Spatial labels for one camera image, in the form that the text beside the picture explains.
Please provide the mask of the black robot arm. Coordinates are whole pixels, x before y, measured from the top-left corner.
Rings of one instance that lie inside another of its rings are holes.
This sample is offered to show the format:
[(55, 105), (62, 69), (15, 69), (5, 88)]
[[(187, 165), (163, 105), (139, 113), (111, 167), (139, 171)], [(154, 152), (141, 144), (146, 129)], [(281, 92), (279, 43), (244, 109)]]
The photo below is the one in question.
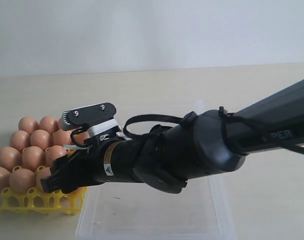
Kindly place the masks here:
[(225, 108), (184, 117), (142, 114), (126, 125), (155, 122), (138, 135), (120, 127), (113, 104), (63, 112), (59, 122), (71, 136), (87, 132), (84, 144), (54, 160), (41, 179), (43, 191), (68, 194), (80, 187), (144, 183), (178, 194), (188, 180), (238, 170), (247, 155), (286, 149), (304, 155), (304, 79), (236, 113)]

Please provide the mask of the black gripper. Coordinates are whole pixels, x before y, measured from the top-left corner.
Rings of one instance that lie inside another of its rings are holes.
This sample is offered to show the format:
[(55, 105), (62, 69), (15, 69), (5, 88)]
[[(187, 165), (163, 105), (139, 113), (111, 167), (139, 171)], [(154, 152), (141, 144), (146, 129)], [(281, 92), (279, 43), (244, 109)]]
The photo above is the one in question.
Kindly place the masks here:
[(114, 140), (89, 150), (77, 150), (52, 163), (50, 176), (41, 179), (45, 193), (61, 190), (71, 193), (77, 188), (104, 183), (142, 183), (134, 173), (143, 159), (152, 155), (146, 140)]

